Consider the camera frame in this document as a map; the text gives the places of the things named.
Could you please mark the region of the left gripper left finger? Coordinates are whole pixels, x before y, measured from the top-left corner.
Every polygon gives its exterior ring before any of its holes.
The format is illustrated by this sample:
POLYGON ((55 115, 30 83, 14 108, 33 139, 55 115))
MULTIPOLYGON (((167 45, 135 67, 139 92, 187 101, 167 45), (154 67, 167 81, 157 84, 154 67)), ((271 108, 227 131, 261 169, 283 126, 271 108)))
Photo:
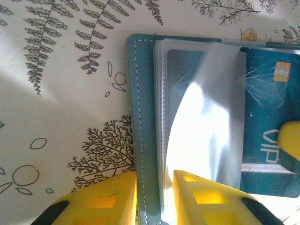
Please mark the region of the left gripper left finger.
POLYGON ((133 225, 137 177, 125 172, 53 202, 34 225, 133 225))

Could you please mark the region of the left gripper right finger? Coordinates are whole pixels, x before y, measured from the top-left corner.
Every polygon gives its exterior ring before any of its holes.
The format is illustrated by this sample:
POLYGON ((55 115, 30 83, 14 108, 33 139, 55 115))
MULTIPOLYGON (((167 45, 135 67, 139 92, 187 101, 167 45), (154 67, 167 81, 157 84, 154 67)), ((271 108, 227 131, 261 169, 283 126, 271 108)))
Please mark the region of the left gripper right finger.
POLYGON ((178 225, 281 225, 253 196, 183 170, 173 172, 178 225))

